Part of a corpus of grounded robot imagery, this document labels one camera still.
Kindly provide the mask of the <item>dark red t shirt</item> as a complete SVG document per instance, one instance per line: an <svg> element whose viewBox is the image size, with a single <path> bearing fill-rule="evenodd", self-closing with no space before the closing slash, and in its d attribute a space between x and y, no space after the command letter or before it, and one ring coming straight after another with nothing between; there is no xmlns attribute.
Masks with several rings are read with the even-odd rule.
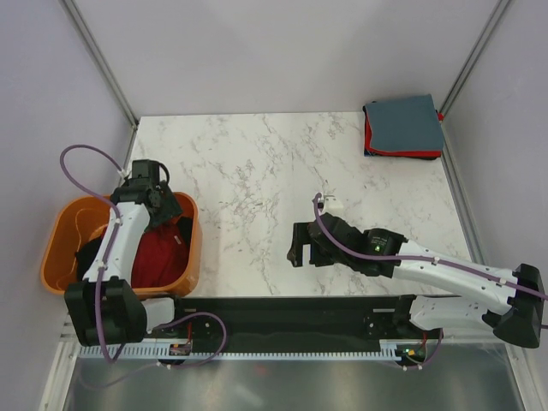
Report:
<svg viewBox="0 0 548 411"><path fill-rule="evenodd" d="M188 255L188 243L176 224L164 224L146 232L135 255L131 286L144 289L172 284L185 271Z"/></svg>

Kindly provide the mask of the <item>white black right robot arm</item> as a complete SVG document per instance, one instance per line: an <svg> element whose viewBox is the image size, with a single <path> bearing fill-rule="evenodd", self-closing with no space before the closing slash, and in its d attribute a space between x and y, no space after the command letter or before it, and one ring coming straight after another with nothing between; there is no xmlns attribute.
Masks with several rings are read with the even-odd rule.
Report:
<svg viewBox="0 0 548 411"><path fill-rule="evenodd" d="M394 331L411 337L440 328L490 329L505 343L538 348L547 300L539 269L520 264L514 270L477 265L435 253L404 235L373 228L360 231L329 213L312 222L294 223L287 259L303 265L345 265L367 277L387 277L431 285L445 296L412 296L392 315Z"/></svg>

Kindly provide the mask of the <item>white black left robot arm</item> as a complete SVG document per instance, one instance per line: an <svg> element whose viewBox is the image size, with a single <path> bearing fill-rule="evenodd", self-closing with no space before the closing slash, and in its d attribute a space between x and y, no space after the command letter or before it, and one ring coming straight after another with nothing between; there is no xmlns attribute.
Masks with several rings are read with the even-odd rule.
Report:
<svg viewBox="0 0 548 411"><path fill-rule="evenodd" d="M142 236L182 215L169 180L164 164L135 160L131 176L103 200L110 217L98 253L83 278L64 292L81 345L139 343L158 327L170 337L187 329L188 316L175 308L172 297L141 300L131 287Z"/></svg>

